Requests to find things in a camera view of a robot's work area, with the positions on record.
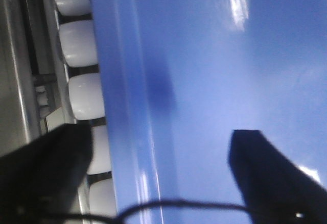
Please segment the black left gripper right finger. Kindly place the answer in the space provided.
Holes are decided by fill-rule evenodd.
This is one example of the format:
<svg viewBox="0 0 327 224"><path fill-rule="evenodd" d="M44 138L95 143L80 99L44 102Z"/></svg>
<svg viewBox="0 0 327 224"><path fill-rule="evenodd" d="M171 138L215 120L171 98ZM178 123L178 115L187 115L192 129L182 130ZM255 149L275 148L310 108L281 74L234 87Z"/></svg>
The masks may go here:
<svg viewBox="0 0 327 224"><path fill-rule="evenodd" d="M260 131L233 131L228 162L253 223L326 223L326 190Z"/></svg>

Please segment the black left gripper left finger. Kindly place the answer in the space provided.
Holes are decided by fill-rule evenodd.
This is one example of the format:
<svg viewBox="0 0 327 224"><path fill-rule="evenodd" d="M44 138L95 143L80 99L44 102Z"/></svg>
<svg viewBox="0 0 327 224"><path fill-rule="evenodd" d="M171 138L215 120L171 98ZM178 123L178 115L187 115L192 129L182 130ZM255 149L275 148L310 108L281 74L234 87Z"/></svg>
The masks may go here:
<svg viewBox="0 0 327 224"><path fill-rule="evenodd" d="M64 223L91 160L91 127L78 124L2 156L1 223Z"/></svg>

